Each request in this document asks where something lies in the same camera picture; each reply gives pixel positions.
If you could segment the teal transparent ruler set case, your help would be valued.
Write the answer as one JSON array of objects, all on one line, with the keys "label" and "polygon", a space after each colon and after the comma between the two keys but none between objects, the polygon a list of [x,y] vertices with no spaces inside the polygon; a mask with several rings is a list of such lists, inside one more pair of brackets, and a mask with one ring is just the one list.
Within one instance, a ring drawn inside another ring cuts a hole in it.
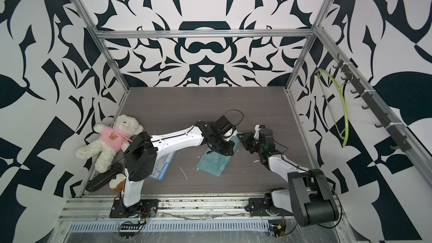
[{"label": "teal transparent ruler set case", "polygon": [[[233,136],[231,140],[235,142],[235,146],[234,146],[234,153],[235,153],[235,150],[238,144],[240,143],[240,141],[237,136]],[[223,156],[215,152],[211,153],[208,147],[204,155],[198,161],[196,167],[201,171],[220,177],[231,157],[232,156]]]}]

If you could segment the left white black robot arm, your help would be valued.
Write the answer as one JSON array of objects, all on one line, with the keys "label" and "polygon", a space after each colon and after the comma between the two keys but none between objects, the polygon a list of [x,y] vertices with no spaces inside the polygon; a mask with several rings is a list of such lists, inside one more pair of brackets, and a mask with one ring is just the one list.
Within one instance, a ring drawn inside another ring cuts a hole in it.
[{"label": "left white black robot arm", "polygon": [[138,134],[124,152],[125,181],[120,200],[126,209],[141,201],[144,180],[149,177],[156,162],[171,153],[189,147],[207,145],[212,152],[224,156],[234,154],[237,128],[224,115],[217,121],[197,121],[193,126],[165,135]]}]

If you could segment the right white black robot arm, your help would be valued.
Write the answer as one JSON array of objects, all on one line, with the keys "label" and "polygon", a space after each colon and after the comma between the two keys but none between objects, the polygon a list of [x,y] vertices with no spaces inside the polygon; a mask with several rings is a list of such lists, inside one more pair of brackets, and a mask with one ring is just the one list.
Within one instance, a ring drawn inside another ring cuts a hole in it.
[{"label": "right white black robot arm", "polygon": [[301,227],[321,226],[335,228],[342,220],[333,193],[324,173],[319,169],[307,169],[280,151],[273,130],[264,125],[256,126],[254,132],[237,135],[245,150],[257,153],[259,161],[269,171],[279,175],[288,183],[286,189],[270,191],[271,207],[293,214]]}]

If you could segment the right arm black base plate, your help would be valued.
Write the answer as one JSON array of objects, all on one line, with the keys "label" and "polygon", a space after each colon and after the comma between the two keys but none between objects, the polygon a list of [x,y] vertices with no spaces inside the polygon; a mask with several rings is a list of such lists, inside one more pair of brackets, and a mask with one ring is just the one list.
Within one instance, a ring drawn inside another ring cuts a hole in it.
[{"label": "right arm black base plate", "polygon": [[269,189],[262,198],[250,198],[244,208],[252,217],[292,216],[289,191],[285,188]]}]

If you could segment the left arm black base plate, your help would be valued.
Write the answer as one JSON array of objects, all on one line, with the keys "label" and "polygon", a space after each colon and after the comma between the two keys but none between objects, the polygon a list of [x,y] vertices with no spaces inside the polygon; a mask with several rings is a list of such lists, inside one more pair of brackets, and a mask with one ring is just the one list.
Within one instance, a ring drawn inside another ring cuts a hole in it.
[{"label": "left arm black base plate", "polygon": [[142,199],[137,204],[126,207],[123,200],[116,199],[113,202],[109,217],[112,219],[118,218],[147,218],[153,213],[158,212],[158,199]]}]

